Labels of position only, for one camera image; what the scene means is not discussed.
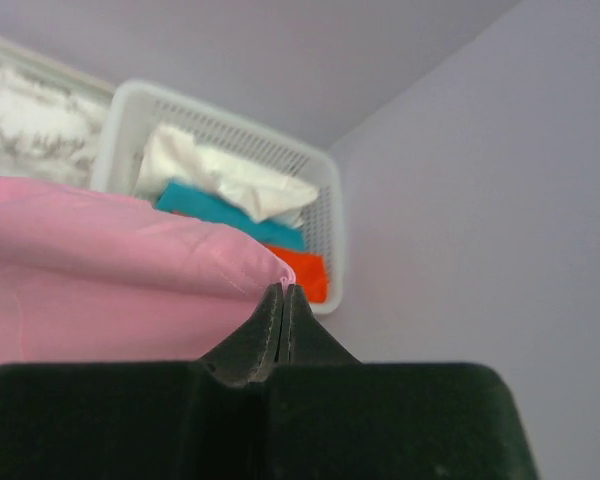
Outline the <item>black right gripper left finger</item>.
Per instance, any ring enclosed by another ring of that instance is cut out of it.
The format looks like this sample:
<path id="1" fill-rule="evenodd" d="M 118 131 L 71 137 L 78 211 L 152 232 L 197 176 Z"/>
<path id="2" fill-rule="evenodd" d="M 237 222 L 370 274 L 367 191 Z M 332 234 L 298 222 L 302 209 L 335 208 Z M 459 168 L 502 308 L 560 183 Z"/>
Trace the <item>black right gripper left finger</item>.
<path id="1" fill-rule="evenodd" d="M 275 364 L 283 304 L 282 285 L 270 285 L 250 317 L 199 361 L 230 387 L 264 381 Z"/>

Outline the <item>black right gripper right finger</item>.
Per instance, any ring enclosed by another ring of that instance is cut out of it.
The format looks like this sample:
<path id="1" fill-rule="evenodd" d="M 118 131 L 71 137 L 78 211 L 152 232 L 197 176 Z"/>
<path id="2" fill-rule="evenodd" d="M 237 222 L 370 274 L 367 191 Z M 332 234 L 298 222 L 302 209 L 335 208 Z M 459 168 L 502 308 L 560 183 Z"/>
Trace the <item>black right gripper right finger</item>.
<path id="1" fill-rule="evenodd" d="M 280 364 L 360 364 L 316 319 L 299 285 L 285 294 L 279 333 Z"/>

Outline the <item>pink t shirt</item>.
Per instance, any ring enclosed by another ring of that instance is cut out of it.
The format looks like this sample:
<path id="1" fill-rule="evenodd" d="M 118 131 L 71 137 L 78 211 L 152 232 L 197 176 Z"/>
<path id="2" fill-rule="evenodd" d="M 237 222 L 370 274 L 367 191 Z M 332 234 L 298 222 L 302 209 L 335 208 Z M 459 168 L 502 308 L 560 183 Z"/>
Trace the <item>pink t shirt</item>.
<path id="1" fill-rule="evenodd" d="M 231 227 L 0 176 L 0 365 L 196 359 L 294 280 Z"/>

